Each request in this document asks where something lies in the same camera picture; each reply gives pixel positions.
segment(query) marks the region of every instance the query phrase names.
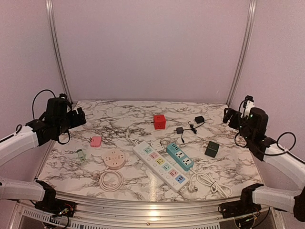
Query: small green object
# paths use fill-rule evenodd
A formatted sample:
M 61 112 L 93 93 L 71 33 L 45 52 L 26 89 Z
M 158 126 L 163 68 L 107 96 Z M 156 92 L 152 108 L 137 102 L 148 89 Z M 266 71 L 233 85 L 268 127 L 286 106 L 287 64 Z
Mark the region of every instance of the small green object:
M 219 144 L 209 141 L 208 147 L 206 148 L 204 154 L 211 157 L 216 157 L 218 149 L 219 149 Z
M 77 150 L 76 153 L 81 162 L 84 162 L 86 160 L 85 154 L 81 149 Z

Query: yellow outlet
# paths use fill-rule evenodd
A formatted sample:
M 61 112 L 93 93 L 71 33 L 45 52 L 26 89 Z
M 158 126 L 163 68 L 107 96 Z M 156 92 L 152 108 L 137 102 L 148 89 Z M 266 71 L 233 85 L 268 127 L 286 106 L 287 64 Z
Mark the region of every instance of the yellow outlet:
M 158 160 L 156 160 L 156 162 L 158 163 L 158 165 L 162 165 L 165 161 L 162 158 L 159 158 Z

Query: dark green power adapter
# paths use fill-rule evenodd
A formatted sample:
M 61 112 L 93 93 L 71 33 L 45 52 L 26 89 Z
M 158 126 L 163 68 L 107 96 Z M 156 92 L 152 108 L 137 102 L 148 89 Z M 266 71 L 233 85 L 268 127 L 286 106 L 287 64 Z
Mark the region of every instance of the dark green power adapter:
M 209 144 L 208 144 L 204 154 L 211 156 L 211 157 L 216 157 L 218 149 L 219 149 L 219 144 L 209 141 Z

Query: ventilation grille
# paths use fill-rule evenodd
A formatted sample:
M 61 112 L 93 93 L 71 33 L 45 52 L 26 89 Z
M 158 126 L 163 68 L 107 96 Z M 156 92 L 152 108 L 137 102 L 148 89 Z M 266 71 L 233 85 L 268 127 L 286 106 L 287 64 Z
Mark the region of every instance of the ventilation grille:
M 62 218 L 52 218 L 50 214 L 45 212 L 40 212 L 31 208 L 24 208 L 23 215 L 36 219 L 45 223 L 53 225 L 65 225 L 67 223 L 66 219 Z M 131 229 L 132 227 L 107 227 L 104 225 L 91 224 L 87 222 L 79 222 L 73 218 L 70 218 L 69 229 Z M 143 227 L 144 229 L 153 228 L 152 226 Z M 221 229 L 219 223 L 205 224 L 195 227 L 177 227 L 176 229 Z

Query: teal power strip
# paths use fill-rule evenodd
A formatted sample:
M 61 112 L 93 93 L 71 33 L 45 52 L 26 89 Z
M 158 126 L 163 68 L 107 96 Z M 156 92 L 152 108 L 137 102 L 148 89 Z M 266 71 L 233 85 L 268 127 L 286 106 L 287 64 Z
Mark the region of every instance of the teal power strip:
M 171 143 L 166 147 L 166 152 L 184 169 L 189 171 L 194 162 L 175 144 Z

